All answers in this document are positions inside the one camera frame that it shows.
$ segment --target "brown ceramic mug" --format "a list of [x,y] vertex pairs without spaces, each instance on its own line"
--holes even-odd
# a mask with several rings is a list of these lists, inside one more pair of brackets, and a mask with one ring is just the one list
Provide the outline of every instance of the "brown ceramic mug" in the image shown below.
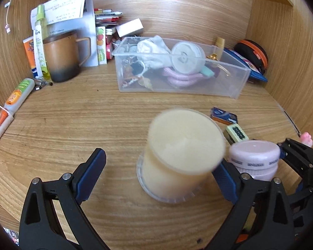
[[[43,40],[44,54],[52,81],[63,82],[77,76],[81,66],[90,57],[90,37],[77,38],[77,31],[69,31]],[[88,42],[88,55],[79,63],[77,42]]]

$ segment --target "mug handle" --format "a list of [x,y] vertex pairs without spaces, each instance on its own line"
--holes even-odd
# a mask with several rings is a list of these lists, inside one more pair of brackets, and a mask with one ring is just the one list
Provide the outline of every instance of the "mug handle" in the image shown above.
[[80,42],[80,41],[84,41],[87,40],[88,41],[88,55],[86,56],[86,58],[79,64],[79,67],[86,62],[86,60],[90,57],[91,55],[91,50],[90,50],[90,37],[83,37],[80,39],[76,39],[75,42]]

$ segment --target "metal screw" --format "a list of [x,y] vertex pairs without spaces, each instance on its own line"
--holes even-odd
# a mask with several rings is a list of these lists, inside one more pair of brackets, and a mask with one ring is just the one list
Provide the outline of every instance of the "metal screw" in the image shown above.
[[241,174],[241,178],[243,178],[244,180],[249,180],[250,179],[250,175],[248,173],[242,173]]
[[71,178],[71,174],[70,173],[65,173],[64,175],[63,175],[63,179],[64,180],[69,180],[70,178]]
[[279,178],[274,178],[274,183],[281,184],[281,180]]
[[37,184],[39,183],[39,178],[34,178],[31,182],[32,184]]

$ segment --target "highlighter cap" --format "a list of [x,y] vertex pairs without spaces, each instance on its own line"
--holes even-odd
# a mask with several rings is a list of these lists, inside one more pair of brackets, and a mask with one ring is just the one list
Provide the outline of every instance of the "highlighter cap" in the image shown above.
[[44,13],[44,4],[40,4],[37,7],[37,15],[36,15],[36,20],[39,21],[41,19],[45,18],[45,13]]

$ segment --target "cup base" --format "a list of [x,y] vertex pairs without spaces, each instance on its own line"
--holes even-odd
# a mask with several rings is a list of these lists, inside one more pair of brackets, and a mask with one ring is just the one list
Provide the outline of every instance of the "cup base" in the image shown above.
[[178,204],[178,203],[183,203],[185,201],[188,201],[192,198],[194,198],[202,189],[203,184],[199,185],[197,188],[195,188],[195,190],[193,190],[191,193],[188,193],[185,196],[182,197],[178,197],[178,198],[164,198],[164,197],[159,197],[157,195],[155,195],[154,193],[152,193],[146,186],[144,178],[143,178],[143,161],[144,161],[144,153],[142,153],[137,161],[137,177],[138,177],[138,181],[141,185],[141,187],[144,189],[144,191],[152,198],[154,198],[155,200],[158,200],[160,202],[164,202],[164,203],[169,203],[169,204]]

